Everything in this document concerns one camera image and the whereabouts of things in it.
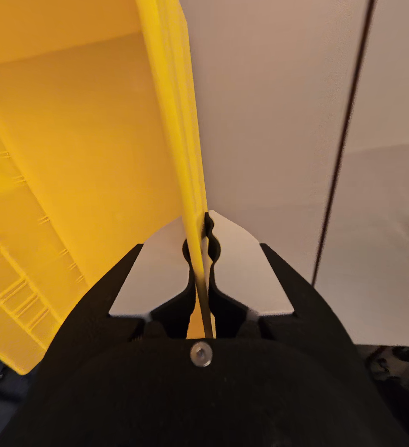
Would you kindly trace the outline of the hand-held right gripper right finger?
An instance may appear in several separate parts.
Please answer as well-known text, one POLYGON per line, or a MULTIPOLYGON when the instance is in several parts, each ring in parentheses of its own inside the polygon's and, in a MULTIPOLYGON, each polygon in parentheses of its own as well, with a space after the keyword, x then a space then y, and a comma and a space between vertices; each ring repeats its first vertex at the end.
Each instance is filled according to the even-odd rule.
POLYGON ((216 338, 234 338, 245 321, 292 315, 259 241, 214 210, 204 221, 203 262, 216 338))

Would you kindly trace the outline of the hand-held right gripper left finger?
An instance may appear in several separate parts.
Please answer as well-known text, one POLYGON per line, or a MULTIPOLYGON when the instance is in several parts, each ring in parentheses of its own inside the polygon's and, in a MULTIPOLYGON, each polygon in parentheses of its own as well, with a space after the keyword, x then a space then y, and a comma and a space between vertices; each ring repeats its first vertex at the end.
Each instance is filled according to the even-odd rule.
POLYGON ((186 338, 195 306, 195 274, 179 217, 142 245, 109 316, 157 321, 168 337, 186 338))

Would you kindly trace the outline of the yellow plastic box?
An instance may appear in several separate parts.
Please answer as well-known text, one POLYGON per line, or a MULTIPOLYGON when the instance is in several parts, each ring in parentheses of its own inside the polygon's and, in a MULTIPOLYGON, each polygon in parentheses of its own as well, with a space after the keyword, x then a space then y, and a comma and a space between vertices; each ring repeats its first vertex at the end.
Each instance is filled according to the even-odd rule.
POLYGON ((179 1, 0 1, 0 360, 25 375, 137 243, 208 210, 179 1))

